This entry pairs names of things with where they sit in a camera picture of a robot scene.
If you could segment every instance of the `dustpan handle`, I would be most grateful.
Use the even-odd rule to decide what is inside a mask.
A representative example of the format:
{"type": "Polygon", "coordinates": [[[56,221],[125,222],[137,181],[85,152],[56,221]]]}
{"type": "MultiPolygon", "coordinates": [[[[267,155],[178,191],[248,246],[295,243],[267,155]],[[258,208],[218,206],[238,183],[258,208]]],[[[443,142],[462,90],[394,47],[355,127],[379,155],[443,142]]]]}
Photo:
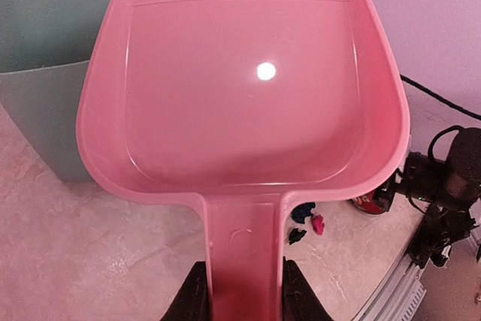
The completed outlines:
{"type": "Polygon", "coordinates": [[[204,209],[211,321],[280,319],[278,195],[210,198],[204,209]]]}

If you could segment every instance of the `gray container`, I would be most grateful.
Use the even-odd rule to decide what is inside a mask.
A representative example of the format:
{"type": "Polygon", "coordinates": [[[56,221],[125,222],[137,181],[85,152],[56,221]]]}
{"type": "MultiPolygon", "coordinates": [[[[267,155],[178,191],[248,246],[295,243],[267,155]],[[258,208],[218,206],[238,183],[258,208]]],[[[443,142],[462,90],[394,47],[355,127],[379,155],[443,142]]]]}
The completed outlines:
{"type": "Polygon", "coordinates": [[[75,120],[109,1],[0,0],[0,102],[64,181],[91,179],[75,120]]]}

